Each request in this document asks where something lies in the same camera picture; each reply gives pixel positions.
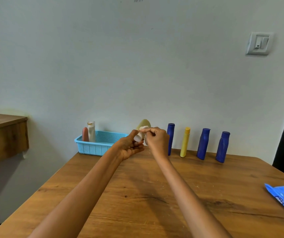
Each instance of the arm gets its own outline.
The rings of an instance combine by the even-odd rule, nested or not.
[[[137,133],[116,142],[29,238],[76,238],[120,163],[143,151],[143,140],[133,142]]]
[[[193,237],[231,237],[215,216],[201,203],[198,196],[188,186],[168,159],[169,135],[165,130],[150,128],[141,130],[141,132],[146,133],[152,154],[174,193]]]

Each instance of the light blue plastic basket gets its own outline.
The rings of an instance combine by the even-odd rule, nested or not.
[[[82,141],[82,135],[75,139],[78,145],[78,151],[81,154],[87,155],[99,155],[102,156],[104,153],[120,138],[128,136],[127,134],[96,131],[96,142],[84,142]]]

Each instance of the yellow bottle cap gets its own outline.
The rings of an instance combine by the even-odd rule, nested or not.
[[[190,128],[190,127],[186,127],[186,128],[185,128],[185,133],[186,133],[186,134],[189,134],[190,132],[191,132],[191,128]]]

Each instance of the switch plate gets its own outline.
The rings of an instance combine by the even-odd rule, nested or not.
[[[274,35],[274,33],[252,32],[246,54],[268,55],[271,51]]]

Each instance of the forearm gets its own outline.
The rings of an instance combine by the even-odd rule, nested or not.
[[[120,163],[110,148],[29,238],[76,238]]]
[[[167,157],[155,157],[166,177],[183,216],[196,238],[231,237],[213,214],[201,203],[195,192],[184,181]]]

